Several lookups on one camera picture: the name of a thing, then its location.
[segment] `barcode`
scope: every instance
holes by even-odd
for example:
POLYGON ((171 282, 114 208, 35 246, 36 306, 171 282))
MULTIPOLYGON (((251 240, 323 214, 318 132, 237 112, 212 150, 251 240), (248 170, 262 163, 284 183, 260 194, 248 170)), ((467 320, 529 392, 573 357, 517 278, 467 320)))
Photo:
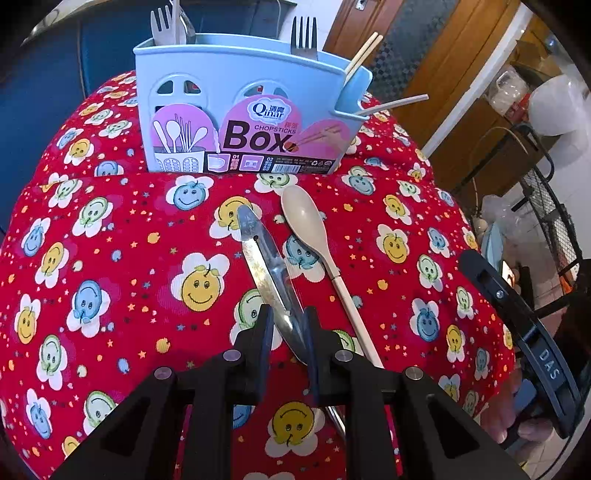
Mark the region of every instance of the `barcode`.
POLYGON ((277 163, 273 165, 273 169, 271 171, 273 173, 298 173, 300 171, 300 166, 277 163))

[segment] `beige plastic spoon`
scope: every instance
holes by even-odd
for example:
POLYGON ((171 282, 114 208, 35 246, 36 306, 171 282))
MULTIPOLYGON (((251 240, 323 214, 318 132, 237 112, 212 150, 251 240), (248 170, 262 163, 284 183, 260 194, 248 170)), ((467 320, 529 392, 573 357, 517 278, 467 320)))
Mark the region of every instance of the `beige plastic spoon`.
POLYGON ((347 286, 340 276, 340 271, 330 254, 326 229, 314 200, 303 188, 292 185, 283 190, 281 208, 283 208, 283 215, 295 235, 322 259, 339 294, 340 301, 347 312, 347 316, 351 324, 353 324, 357 340, 365 356, 376 367, 384 368, 367 328, 365 328, 365 324, 353 303, 351 294, 347 290, 347 286))

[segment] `red fabric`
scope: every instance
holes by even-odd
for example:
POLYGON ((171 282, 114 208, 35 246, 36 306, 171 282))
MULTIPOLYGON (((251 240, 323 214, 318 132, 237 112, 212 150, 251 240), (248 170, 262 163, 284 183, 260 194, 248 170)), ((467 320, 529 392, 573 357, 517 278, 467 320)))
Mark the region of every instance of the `red fabric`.
MULTIPOLYGON (((76 442, 84 441, 111 402, 120 403, 152 369, 199 366, 231 347, 240 312, 244 327, 252 321, 252 308, 236 306, 254 282, 236 231, 225 226, 229 208, 218 210, 231 197, 242 197, 238 200, 262 213, 289 257, 302 304, 317 307, 324 328, 354 335, 320 263, 305 248, 299 257, 297 245, 285 245, 291 232, 281 216, 281 190, 270 188, 269 179, 265 184, 253 174, 194 174, 207 190, 203 203, 189 210, 171 203, 177 186, 191 180, 145 171, 137 107, 133 101, 124 103, 135 96, 134 79, 129 72, 108 81, 66 121, 18 199, 2 245, 2 419, 17 451, 43 478, 76 442), (95 116, 105 109, 112 113, 95 116), (101 122, 102 116, 108 118, 101 122), (107 128, 116 122, 122 127, 119 133, 107 128), (60 142, 70 129, 77 137, 60 142), (114 168, 121 174, 95 177, 103 161, 116 161, 122 171, 103 164, 99 173, 114 168), (63 183, 62 175, 78 179, 80 186, 63 183), (62 183, 47 186, 51 181, 62 183), (64 194, 68 185, 74 187, 71 195, 64 194), (36 235, 43 240, 39 249, 36 235), (200 287, 191 289, 197 280, 200 287), (44 414, 45 423, 39 420, 44 414)), ((367 100, 366 106, 377 103, 367 100)), ((434 186, 428 161, 393 117, 373 116, 358 140, 335 174, 290 176, 290 183, 304 187, 326 215, 330 249, 385 367, 401 371, 418 365, 450 394, 459 380, 457 401, 471 414, 478 412, 513 369, 514 358, 502 322, 457 271, 457 256, 473 236, 454 202, 442 200, 447 197, 434 186), (371 157, 387 170, 375 166, 376 160, 367 161, 371 157), (411 182, 420 193, 403 193, 408 184, 399 181, 411 182), (360 193, 363 189, 372 193, 360 193), (397 205, 392 196, 410 217, 393 213, 387 206, 397 205), (447 247, 436 248, 430 227, 446 238, 447 247), (441 273, 421 255, 435 261, 441 273), (421 281, 419 261, 429 263, 437 278, 421 281), (471 309, 458 307, 459 287, 471 294, 471 309), (423 318, 432 329, 439 324, 432 341, 419 335, 429 335, 427 324, 420 331, 417 327, 421 309, 431 316, 419 317, 419 324, 423 318), (479 348, 485 351, 480 352, 482 368, 476 369, 479 348)), ((314 409, 305 369, 280 341, 277 336, 264 401, 234 430, 233 478, 344 478, 343 444, 330 421, 314 409), (279 417, 289 402, 296 402, 289 407, 301 411, 294 421, 303 427, 286 443, 279 417), (314 423, 308 421, 312 413, 314 423)))

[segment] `fork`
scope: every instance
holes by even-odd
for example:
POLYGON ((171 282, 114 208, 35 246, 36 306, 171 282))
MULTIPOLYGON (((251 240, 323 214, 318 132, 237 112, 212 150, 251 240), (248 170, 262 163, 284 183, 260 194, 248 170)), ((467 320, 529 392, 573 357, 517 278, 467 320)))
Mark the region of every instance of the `fork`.
POLYGON ((316 17, 312 20, 312 42, 310 45, 310 17, 306 21, 306 46, 304 46, 304 17, 300 17, 300 42, 296 44, 297 38, 297 17, 294 17, 291 26, 291 54, 305 59, 318 60, 316 17))
POLYGON ((178 22, 178 2, 173 4, 173 12, 171 14, 170 8, 168 5, 165 5, 164 10, 166 12, 166 20, 168 21, 167 24, 164 23, 164 16, 162 14, 162 9, 158 9, 158 18, 160 20, 160 28, 158 28, 158 24, 156 23, 156 14, 154 10, 150 12, 150 27, 152 29, 152 37, 154 38, 155 45, 176 45, 179 43, 179 38, 182 37, 181 32, 183 26, 178 22))

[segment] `butter knife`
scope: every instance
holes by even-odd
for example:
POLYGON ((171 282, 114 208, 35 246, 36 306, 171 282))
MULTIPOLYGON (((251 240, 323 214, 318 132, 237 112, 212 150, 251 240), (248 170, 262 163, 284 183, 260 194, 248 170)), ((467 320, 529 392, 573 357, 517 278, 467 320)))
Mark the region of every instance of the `butter knife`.
MULTIPOLYGON (((304 341, 306 318, 296 291, 291 284, 285 261, 273 237, 247 205, 238 207, 238 223, 242 238, 242 252, 252 278, 265 303, 275 310, 275 327, 295 357, 307 365, 308 352, 304 341)), ((345 440, 345 421, 335 407, 327 407, 326 414, 345 440)))

